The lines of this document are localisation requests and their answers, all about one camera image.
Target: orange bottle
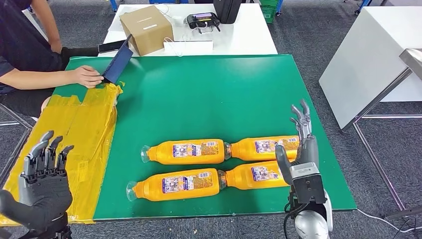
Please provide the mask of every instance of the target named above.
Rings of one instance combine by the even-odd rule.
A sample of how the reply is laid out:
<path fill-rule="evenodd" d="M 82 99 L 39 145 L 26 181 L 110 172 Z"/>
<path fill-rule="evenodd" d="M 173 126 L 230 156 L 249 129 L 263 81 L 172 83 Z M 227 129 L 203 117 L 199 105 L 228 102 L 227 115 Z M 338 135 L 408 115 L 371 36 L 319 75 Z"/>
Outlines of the orange bottle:
<path fill-rule="evenodd" d="M 275 147 L 282 144 L 290 161 L 296 159 L 299 137 L 298 136 L 274 136 L 262 138 L 245 138 L 231 144 L 231 156 L 245 161 L 276 160 Z"/>
<path fill-rule="evenodd" d="M 158 146 L 141 149 L 143 162 L 162 164 L 211 164 L 230 158 L 230 144 L 221 139 L 167 141 Z"/>
<path fill-rule="evenodd" d="M 227 171 L 225 179 L 228 187 L 242 190 L 289 186 L 283 179 L 277 161 L 241 164 Z"/>
<path fill-rule="evenodd" d="M 223 172 L 214 168 L 157 174 L 141 182 L 129 182 L 126 195 L 130 201 L 145 198 L 166 201 L 212 196 L 226 186 L 238 189 L 284 187 L 288 184 L 276 161 L 242 164 Z"/>
<path fill-rule="evenodd" d="M 129 182 L 126 195 L 130 201 L 137 198 L 166 201 L 212 196 L 226 186 L 220 181 L 221 176 L 224 172 L 214 168 L 157 174 L 142 182 Z"/>

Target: person's hand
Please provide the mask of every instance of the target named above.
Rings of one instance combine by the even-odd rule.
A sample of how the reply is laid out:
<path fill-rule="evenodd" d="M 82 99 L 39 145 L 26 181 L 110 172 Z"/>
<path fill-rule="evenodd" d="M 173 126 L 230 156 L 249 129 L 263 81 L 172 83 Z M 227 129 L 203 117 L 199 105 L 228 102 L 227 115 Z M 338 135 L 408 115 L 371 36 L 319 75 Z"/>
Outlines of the person's hand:
<path fill-rule="evenodd" d="M 94 88 L 104 80 L 104 77 L 91 66 L 80 66 L 75 70 L 69 71 L 69 73 L 72 83 L 78 83 L 88 89 Z"/>
<path fill-rule="evenodd" d="M 58 41 L 52 41 L 50 42 L 51 50 L 53 52 L 62 53 L 62 42 L 60 40 Z"/>

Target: green crate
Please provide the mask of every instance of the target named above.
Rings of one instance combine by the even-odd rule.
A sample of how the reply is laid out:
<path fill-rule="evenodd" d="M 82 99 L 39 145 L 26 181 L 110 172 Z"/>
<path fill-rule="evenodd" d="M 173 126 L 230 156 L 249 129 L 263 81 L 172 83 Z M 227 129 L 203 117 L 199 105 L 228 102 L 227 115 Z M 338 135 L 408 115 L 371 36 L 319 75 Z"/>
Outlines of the green crate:
<path fill-rule="evenodd" d="M 261 6 L 277 6 L 278 0 L 259 0 Z"/>
<path fill-rule="evenodd" d="M 273 23 L 274 16 L 277 11 L 276 6 L 261 6 L 262 14 L 264 15 L 265 21 L 267 23 Z"/>

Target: black shirt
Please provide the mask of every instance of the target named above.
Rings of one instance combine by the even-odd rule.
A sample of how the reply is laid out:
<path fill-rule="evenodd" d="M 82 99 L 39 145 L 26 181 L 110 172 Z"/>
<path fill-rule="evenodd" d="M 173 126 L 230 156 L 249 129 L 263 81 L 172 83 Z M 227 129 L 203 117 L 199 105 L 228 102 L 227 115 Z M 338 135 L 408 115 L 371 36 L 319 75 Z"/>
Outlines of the black shirt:
<path fill-rule="evenodd" d="M 14 68 L 20 71 L 51 72 L 62 66 L 60 54 L 22 13 L 32 0 L 0 0 L 0 77 Z M 15 88 L 0 83 L 0 94 Z"/>

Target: bottle cap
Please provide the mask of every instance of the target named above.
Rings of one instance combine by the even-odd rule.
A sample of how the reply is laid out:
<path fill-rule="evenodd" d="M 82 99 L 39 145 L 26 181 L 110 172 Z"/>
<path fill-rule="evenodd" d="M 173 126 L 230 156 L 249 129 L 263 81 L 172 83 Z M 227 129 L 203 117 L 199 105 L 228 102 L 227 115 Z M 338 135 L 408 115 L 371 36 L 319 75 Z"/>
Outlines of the bottle cap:
<path fill-rule="evenodd" d="M 224 142 L 224 159 L 228 160 L 229 158 L 231 158 L 231 145 Z"/>
<path fill-rule="evenodd" d="M 149 162 L 150 161 L 150 158 L 149 158 L 149 153 L 148 153 L 148 151 L 149 151 L 149 149 L 150 149 L 151 147 L 149 147 L 149 146 L 147 146 L 147 145 L 144 145 L 142 148 L 141 148 L 141 159 L 142 159 L 142 162 L 144 162 L 144 163 L 147 163 L 147 162 Z"/>
<path fill-rule="evenodd" d="M 135 199 L 137 199 L 137 196 L 135 194 L 135 190 L 133 189 L 136 186 L 136 182 L 130 181 L 128 182 L 126 186 L 126 196 L 127 199 L 131 202 L 133 202 Z"/>
<path fill-rule="evenodd" d="M 220 190 L 224 189 L 225 187 L 227 187 L 227 179 L 225 177 L 225 172 L 218 170 L 218 185 L 220 186 Z"/>

